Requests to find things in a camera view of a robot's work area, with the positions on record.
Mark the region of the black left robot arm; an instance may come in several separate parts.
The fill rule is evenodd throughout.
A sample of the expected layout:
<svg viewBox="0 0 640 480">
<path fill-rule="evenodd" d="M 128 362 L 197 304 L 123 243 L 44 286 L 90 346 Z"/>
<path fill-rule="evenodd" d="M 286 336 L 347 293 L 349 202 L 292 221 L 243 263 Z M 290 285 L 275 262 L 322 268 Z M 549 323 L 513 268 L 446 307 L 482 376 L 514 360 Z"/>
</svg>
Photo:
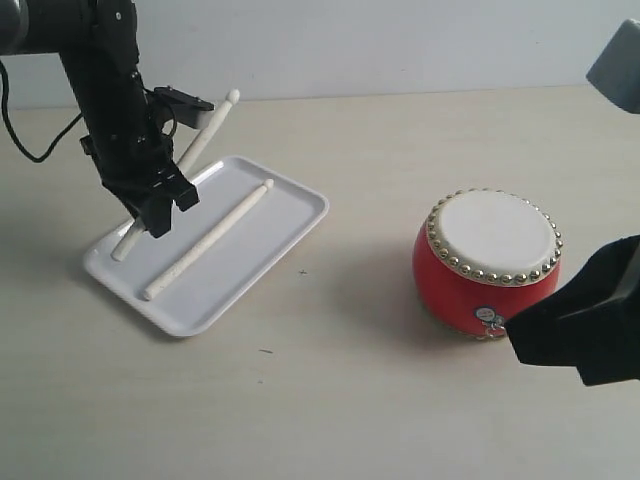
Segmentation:
<svg viewBox="0 0 640 480">
<path fill-rule="evenodd" d="M 87 135 L 80 143 L 101 183 L 153 237 L 171 229 L 172 209 L 196 205 L 196 187 L 174 161 L 172 132 L 197 128 L 215 109 L 171 87 L 145 87 L 138 69 L 132 1 L 4 1 L 4 56 L 56 54 Z"/>
</svg>

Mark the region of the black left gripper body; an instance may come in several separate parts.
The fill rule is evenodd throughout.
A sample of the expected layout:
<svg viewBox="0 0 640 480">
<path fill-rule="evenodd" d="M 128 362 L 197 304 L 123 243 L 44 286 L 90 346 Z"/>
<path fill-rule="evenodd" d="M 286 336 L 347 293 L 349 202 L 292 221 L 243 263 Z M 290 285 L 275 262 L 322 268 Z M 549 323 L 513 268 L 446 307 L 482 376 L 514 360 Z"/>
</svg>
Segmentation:
<svg viewBox="0 0 640 480">
<path fill-rule="evenodd" d="M 146 210 L 166 195 L 174 173 L 173 140 L 163 132 L 172 107 L 140 84 L 89 85 L 79 90 L 87 134 L 80 143 L 101 184 L 128 210 Z"/>
</svg>

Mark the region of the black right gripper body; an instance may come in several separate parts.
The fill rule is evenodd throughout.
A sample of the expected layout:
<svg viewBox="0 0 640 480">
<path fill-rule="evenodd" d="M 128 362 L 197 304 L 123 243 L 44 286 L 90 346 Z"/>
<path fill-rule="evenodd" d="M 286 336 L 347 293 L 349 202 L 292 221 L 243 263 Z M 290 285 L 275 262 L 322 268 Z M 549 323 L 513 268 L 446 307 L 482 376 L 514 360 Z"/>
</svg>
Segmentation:
<svg viewBox="0 0 640 480">
<path fill-rule="evenodd" d="M 562 288 L 506 322 L 520 363 L 573 367 L 586 386 L 639 378 L 639 237 L 599 248 Z"/>
</svg>

